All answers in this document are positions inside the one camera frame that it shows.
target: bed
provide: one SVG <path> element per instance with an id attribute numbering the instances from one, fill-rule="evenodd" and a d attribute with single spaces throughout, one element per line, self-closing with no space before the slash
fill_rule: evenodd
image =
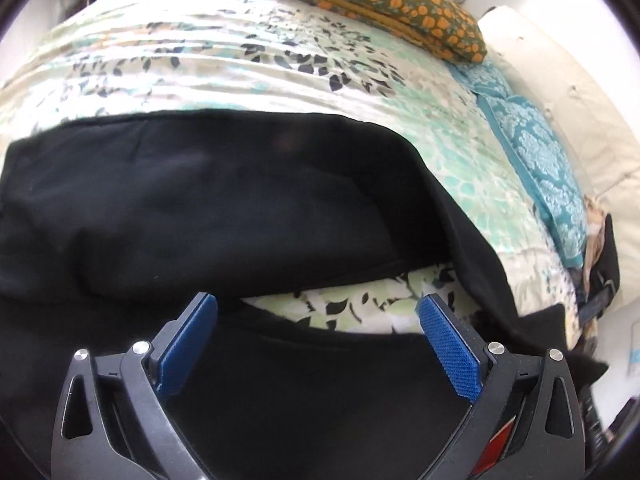
<path id="1" fill-rule="evenodd" d="M 562 304 L 567 346 L 580 337 L 569 272 L 476 96 L 388 32 L 296 0 L 99 0 L 48 35 L 0 103 L 2 156 L 65 121 L 158 110 L 321 112 L 386 126 L 498 254 L 518 314 Z M 463 319 L 477 309 L 447 264 L 245 301 L 315 328 L 421 332 L 415 303 L 432 292 Z"/>

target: metal screw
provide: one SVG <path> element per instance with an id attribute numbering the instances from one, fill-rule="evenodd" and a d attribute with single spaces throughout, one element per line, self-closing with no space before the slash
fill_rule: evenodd
<path id="1" fill-rule="evenodd" d="M 562 352 L 556 348 L 552 348 L 549 350 L 549 357 L 551 357 L 554 361 L 562 361 Z"/>
<path id="2" fill-rule="evenodd" d="M 138 341 L 137 343 L 133 343 L 131 349 L 134 354 L 142 355 L 149 352 L 150 344 L 147 341 Z"/>
<path id="3" fill-rule="evenodd" d="M 89 351 L 86 348 L 81 348 L 74 354 L 74 359 L 76 361 L 84 361 L 88 355 Z"/>
<path id="4" fill-rule="evenodd" d="M 489 343 L 489 352 L 494 355 L 502 355 L 504 354 L 504 346 L 502 345 L 502 343 L 493 341 Z"/>

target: blue textured pad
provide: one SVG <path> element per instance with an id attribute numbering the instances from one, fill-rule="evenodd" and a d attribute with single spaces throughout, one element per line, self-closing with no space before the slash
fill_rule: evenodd
<path id="1" fill-rule="evenodd" d="M 420 300 L 418 316 L 424 335 L 436 352 L 456 393 L 475 402 L 482 389 L 478 360 L 431 298 Z"/>
<path id="2" fill-rule="evenodd" d="M 167 397 L 180 393 L 218 320 L 216 298 L 207 294 L 182 326 L 158 361 L 156 393 Z"/>

